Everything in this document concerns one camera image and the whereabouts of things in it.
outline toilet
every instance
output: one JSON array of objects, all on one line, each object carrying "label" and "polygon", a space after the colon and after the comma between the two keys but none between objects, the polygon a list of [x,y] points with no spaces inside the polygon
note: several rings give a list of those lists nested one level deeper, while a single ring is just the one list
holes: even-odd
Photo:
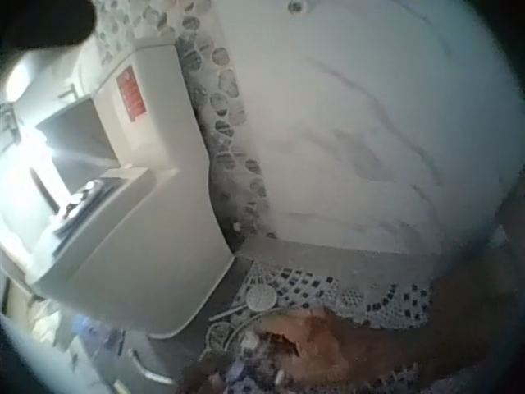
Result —
[{"label": "toilet", "polygon": [[40,237],[26,281],[115,328],[171,337],[233,256],[173,40],[141,39],[92,94],[121,165],[88,182]]}]

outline toilet tank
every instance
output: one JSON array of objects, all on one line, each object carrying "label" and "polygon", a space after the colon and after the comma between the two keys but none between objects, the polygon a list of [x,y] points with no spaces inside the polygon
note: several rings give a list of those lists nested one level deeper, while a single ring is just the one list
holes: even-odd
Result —
[{"label": "toilet tank", "polygon": [[122,166],[207,171],[173,39],[133,42],[107,68],[93,100]]}]

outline marble wall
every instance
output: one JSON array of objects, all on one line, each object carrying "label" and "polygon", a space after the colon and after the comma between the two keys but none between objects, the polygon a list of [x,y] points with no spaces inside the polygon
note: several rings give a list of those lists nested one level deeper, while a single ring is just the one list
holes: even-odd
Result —
[{"label": "marble wall", "polygon": [[263,173],[235,70],[211,0],[98,0],[95,39],[106,69],[136,38],[168,35],[210,161],[210,195],[226,232],[275,236]]},{"label": "marble wall", "polygon": [[525,107],[464,2],[220,0],[276,235],[402,254],[490,233]]}]

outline red sticker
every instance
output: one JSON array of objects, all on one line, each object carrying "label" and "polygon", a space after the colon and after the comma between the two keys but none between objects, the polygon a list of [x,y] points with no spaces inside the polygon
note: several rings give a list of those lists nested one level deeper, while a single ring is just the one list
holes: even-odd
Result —
[{"label": "red sticker", "polygon": [[132,122],[146,113],[146,105],[142,99],[142,94],[140,94],[139,84],[137,84],[132,66],[128,66],[116,78],[116,84],[121,91],[122,101],[124,101],[124,106]]}]

